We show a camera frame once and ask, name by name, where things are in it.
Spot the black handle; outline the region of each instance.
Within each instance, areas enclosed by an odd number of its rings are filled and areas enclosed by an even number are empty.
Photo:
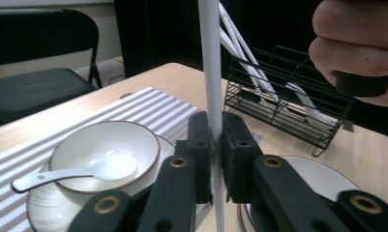
[[[336,89],[344,94],[355,97],[376,97],[386,93],[388,75],[370,77],[352,73],[339,72]]]

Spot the floor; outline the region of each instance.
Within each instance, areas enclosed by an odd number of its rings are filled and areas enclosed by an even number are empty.
[[[100,78],[101,83],[103,84],[103,88],[107,85],[125,79],[124,65],[120,57],[99,62],[97,63],[97,67],[98,71],[100,72]],[[75,69],[74,72],[87,79],[89,72],[88,69],[88,67],[83,67]]]

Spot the chair backrest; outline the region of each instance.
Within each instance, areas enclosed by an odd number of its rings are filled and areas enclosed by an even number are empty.
[[[95,64],[98,27],[73,10],[0,10],[0,65],[92,49]]]

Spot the black folding chair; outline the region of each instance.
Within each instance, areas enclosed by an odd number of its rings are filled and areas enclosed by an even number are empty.
[[[73,10],[0,10],[0,65],[92,50],[88,81],[67,68],[0,78],[0,126],[102,88],[99,31]]]

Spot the black wire basket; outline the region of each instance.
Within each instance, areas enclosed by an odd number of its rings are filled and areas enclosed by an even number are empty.
[[[232,56],[224,105],[326,150],[354,98],[329,84],[307,53],[252,53],[257,65]]]

